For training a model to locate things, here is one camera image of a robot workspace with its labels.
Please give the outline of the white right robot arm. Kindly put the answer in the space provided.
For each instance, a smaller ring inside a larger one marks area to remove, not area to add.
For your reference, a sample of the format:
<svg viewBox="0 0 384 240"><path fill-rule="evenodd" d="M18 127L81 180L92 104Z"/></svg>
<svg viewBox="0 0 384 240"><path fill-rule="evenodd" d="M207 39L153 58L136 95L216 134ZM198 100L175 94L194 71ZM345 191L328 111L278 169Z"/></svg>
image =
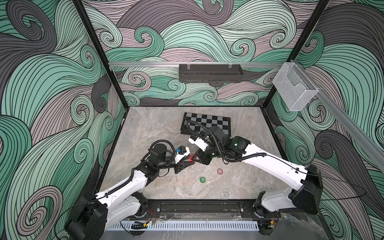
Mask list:
<svg viewBox="0 0 384 240"><path fill-rule="evenodd" d="M315 165L305 167L291 163L262 150L245 138L230 138L222 132L193 134L189 142L199 148L195 156L205 165L213 158L220 157L228 163L257 167L287 184L284 190L261 192L256 201L258 208L268 212L297 208L310 215L319 212L323 180L320 169Z"/></svg>

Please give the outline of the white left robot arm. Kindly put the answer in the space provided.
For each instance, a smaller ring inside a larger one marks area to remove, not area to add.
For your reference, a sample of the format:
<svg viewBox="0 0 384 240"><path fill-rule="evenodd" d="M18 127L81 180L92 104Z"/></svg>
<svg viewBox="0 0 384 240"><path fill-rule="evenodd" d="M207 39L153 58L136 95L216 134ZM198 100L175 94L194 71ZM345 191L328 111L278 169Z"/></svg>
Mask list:
<svg viewBox="0 0 384 240"><path fill-rule="evenodd" d="M148 200L141 190L160 176L160 170L175 174L193 165L188 147L175 148L167 140L151 144L130 175L111 188L96 194L85 193L69 208L65 230L72 240L99 240L104 232L126 217L148 212Z"/></svg>

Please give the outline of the red paint jar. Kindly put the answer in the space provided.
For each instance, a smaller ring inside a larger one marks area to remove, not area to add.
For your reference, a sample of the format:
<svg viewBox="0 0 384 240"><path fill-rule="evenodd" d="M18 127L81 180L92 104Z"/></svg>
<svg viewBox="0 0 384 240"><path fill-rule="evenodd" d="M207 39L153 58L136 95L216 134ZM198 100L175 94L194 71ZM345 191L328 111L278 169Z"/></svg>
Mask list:
<svg viewBox="0 0 384 240"><path fill-rule="evenodd" d="M189 156L189 161L190 161L191 163L195 163L195 154L191 154L191 155Z"/></svg>

